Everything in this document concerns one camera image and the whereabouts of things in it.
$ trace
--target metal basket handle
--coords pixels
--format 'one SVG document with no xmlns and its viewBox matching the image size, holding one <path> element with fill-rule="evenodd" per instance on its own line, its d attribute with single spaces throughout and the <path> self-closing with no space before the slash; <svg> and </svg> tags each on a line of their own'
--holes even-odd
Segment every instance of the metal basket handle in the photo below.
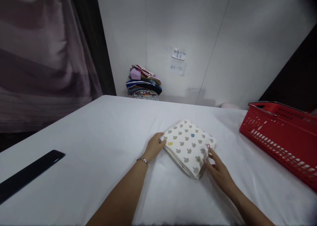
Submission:
<svg viewBox="0 0 317 226">
<path fill-rule="evenodd" d="M 279 102 L 276 102 L 276 101 L 257 101 L 257 102 L 250 102 L 250 103 L 248 103 L 248 105 L 253 106 L 253 107 L 256 107 L 256 108 L 260 109 L 261 111 L 266 112 L 266 113 L 268 113 L 268 114 L 270 114 L 270 115 L 273 115 L 273 116 L 275 116 L 275 117 L 277 117 L 276 114 L 273 114 L 273 113 L 271 113 L 271 112 L 269 112 L 269 111 L 266 111 L 266 110 L 264 110 L 264 109 L 262 109 L 262 108 L 257 107 L 256 105 L 253 105 L 253 104 L 256 104 L 256 103 L 275 103 L 275 104 L 279 104 L 279 105 L 288 107 L 288 108 L 290 108 L 290 109 L 293 109 L 293 110 L 296 110 L 296 111 L 299 111 L 299 112 L 302 112 L 302 113 L 306 113 L 305 111 L 302 111 L 302 110 L 299 110 L 299 109 L 290 107 L 290 106 L 288 106 L 288 105 L 285 105 L 285 104 L 282 104 L 282 103 L 279 103 Z"/>
</svg>

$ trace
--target red plastic basket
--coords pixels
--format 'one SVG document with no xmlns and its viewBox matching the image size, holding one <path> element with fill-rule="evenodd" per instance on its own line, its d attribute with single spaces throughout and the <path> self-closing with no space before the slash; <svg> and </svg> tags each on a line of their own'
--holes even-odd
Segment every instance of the red plastic basket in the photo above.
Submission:
<svg viewBox="0 0 317 226">
<path fill-rule="evenodd" d="M 277 102 L 249 107 L 240 132 L 317 193 L 317 118 Z"/>
</svg>

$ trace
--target bracelet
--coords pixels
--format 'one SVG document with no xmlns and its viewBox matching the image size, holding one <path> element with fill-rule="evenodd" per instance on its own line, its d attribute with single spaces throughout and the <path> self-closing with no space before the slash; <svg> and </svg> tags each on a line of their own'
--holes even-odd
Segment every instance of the bracelet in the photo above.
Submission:
<svg viewBox="0 0 317 226">
<path fill-rule="evenodd" d="M 146 165 L 149 165 L 148 160 L 146 160 L 145 158 L 138 158 L 136 161 L 138 160 L 143 160 L 146 163 Z"/>
</svg>

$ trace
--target paper note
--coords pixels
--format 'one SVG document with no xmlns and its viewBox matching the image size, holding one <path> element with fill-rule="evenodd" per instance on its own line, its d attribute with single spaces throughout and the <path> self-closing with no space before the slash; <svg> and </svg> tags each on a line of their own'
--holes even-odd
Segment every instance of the paper note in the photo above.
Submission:
<svg viewBox="0 0 317 226">
<path fill-rule="evenodd" d="M 185 62 L 172 60 L 169 69 L 171 74 L 173 75 L 184 76 L 185 66 L 186 66 Z"/>
<path fill-rule="evenodd" d="M 174 49 L 172 53 L 172 57 L 177 58 L 179 60 L 185 60 L 186 58 L 186 52 L 181 51 L 179 49 Z"/>
</svg>

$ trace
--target table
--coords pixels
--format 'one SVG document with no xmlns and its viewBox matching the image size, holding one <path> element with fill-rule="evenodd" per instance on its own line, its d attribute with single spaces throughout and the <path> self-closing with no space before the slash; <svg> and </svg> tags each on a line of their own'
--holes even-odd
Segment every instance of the table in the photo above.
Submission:
<svg viewBox="0 0 317 226">
<path fill-rule="evenodd" d="M 277 225 L 313 225 L 317 194 L 239 133 L 246 111 L 102 96 L 0 153 L 0 182 L 49 151 L 66 156 L 0 205 L 1 225 L 85 225 L 156 132 L 189 119 L 242 192 Z M 163 150 L 133 224 L 229 225 L 241 218 L 207 174 L 190 179 Z"/>
</svg>

